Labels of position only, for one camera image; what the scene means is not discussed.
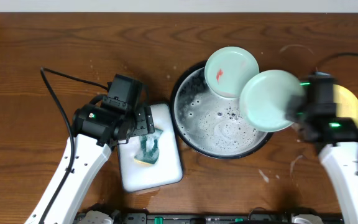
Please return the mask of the yellow plate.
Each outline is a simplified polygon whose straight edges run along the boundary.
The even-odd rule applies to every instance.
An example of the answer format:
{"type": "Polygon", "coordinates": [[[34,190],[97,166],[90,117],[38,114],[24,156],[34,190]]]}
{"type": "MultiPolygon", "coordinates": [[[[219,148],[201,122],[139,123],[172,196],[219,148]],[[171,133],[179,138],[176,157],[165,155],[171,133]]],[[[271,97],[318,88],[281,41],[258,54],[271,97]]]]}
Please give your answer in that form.
{"type": "Polygon", "coordinates": [[[341,85],[334,85],[334,102],[336,104],[336,116],[340,118],[352,118],[358,127],[358,98],[341,85]]]}

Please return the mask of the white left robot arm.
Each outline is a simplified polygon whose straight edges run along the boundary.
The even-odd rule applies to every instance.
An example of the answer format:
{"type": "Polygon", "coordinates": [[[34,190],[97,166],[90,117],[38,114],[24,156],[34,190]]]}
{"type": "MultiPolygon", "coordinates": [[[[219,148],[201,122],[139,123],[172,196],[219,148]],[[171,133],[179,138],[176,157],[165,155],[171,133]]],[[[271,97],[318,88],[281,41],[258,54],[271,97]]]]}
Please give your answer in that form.
{"type": "Polygon", "coordinates": [[[114,148],[154,132],[150,106],[122,109],[123,102],[100,107],[106,95],[75,111],[61,161],[27,223],[72,223],[84,197],[114,148]]]}

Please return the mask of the green and yellow sponge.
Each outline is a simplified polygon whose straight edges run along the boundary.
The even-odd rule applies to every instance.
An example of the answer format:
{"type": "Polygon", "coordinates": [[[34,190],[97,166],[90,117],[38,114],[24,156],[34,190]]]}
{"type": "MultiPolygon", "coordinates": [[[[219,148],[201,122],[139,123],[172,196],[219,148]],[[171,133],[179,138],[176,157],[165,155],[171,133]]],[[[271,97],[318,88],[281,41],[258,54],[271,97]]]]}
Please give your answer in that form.
{"type": "Polygon", "coordinates": [[[154,133],[139,137],[140,149],[134,156],[137,162],[154,165],[158,161],[158,141],[162,133],[161,129],[155,129],[154,133]]]}

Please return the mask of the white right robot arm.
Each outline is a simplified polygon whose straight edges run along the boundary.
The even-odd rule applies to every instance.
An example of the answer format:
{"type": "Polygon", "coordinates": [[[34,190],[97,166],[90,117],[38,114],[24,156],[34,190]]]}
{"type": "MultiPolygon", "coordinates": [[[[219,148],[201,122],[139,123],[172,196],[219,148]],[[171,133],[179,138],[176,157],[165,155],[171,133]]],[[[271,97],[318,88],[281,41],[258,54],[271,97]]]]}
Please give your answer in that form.
{"type": "Polygon", "coordinates": [[[349,117],[338,117],[333,100],[308,101],[292,95],[285,117],[298,125],[302,141],[314,146],[328,174],[345,223],[358,223],[358,127],[349,117]]]}

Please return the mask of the light green plate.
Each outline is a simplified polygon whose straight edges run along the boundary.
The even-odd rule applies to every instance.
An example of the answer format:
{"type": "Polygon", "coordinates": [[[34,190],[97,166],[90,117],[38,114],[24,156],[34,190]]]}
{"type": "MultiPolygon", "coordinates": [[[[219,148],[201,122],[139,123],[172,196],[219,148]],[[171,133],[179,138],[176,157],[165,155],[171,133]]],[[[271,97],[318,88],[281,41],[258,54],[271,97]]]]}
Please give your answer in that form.
{"type": "Polygon", "coordinates": [[[267,70],[251,78],[239,97],[241,116],[255,129],[276,132],[290,127],[290,101],[305,95],[299,79],[284,70],[267,70]]]}
{"type": "Polygon", "coordinates": [[[240,47],[215,51],[204,67],[207,85],[224,98],[238,98],[246,83],[259,73],[259,64],[254,56],[240,47]]]}

